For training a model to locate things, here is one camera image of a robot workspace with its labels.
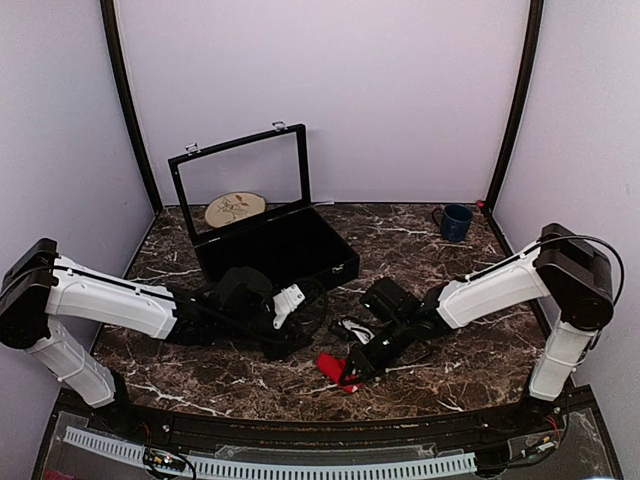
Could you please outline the red white sock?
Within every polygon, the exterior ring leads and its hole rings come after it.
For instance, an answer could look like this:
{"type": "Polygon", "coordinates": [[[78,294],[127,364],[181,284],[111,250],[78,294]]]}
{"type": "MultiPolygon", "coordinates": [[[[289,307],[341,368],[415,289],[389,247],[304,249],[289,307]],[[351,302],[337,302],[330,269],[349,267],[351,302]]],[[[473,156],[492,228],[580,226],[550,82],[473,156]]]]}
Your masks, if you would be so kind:
{"type": "Polygon", "coordinates": [[[316,359],[316,366],[324,376],[349,394],[353,394],[361,388],[360,384],[346,385],[340,382],[340,377],[346,366],[345,359],[336,358],[327,353],[321,353],[316,359]]]}

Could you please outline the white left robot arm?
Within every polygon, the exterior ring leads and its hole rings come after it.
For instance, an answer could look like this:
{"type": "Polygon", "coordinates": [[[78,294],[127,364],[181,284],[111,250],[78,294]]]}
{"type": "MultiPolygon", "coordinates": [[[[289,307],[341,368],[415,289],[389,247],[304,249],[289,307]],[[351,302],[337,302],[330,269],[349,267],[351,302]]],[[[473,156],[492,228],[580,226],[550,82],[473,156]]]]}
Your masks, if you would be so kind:
{"type": "Polygon", "coordinates": [[[325,294],[314,278],[278,288],[250,267],[233,267],[193,291],[145,285],[82,266],[60,255],[56,241],[42,238],[2,280],[1,343],[34,356],[89,407],[102,410],[117,434],[131,436],[141,415],[128,404],[123,379],[95,360],[62,318],[125,327],[180,346],[208,347],[239,336],[279,359],[311,343],[314,327],[296,315],[325,294]]]}

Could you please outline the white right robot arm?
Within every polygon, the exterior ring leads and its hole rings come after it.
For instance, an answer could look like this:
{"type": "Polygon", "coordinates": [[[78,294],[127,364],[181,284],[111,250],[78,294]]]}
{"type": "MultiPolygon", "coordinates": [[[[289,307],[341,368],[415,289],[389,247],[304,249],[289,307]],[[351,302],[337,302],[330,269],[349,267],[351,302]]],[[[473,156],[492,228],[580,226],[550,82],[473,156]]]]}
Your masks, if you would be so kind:
{"type": "Polygon", "coordinates": [[[613,278],[611,263],[620,259],[603,240],[551,223],[520,252],[433,287],[423,298],[383,277],[360,302],[385,326],[350,351],[337,382],[360,384],[382,373],[417,340],[440,338],[489,314],[550,298],[560,317],[529,377],[529,396],[510,413],[511,426],[530,434],[547,420],[547,402],[560,395],[568,377],[611,322],[624,285],[613,278]]]}

